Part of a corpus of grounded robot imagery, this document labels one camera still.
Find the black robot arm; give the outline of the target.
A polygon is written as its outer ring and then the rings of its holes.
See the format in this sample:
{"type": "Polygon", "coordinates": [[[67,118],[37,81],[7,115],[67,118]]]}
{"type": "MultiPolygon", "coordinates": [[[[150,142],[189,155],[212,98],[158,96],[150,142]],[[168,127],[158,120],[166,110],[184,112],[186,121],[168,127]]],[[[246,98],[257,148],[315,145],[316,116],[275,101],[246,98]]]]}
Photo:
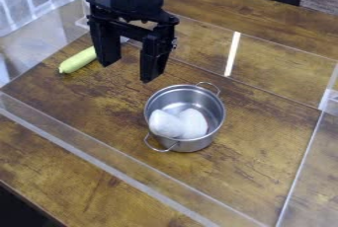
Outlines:
{"type": "Polygon", "coordinates": [[[141,80],[158,78],[176,48],[180,18],[164,10],[165,0],[86,0],[87,24],[99,63],[108,67],[122,58],[121,37],[144,44],[141,80]]]}

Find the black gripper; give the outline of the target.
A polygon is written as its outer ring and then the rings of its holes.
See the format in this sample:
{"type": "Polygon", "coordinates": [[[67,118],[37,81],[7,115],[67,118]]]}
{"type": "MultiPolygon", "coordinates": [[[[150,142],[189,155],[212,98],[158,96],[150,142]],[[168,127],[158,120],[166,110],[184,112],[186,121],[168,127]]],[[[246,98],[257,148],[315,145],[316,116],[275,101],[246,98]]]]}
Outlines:
{"type": "Polygon", "coordinates": [[[162,5],[152,5],[149,2],[134,6],[134,0],[86,1],[90,4],[87,19],[99,63],[108,67],[122,58],[121,36],[144,41],[141,79],[145,83],[152,82],[166,70],[176,42],[178,17],[166,12],[162,5]],[[133,25],[133,21],[153,22],[157,26],[149,30],[133,25]]]}

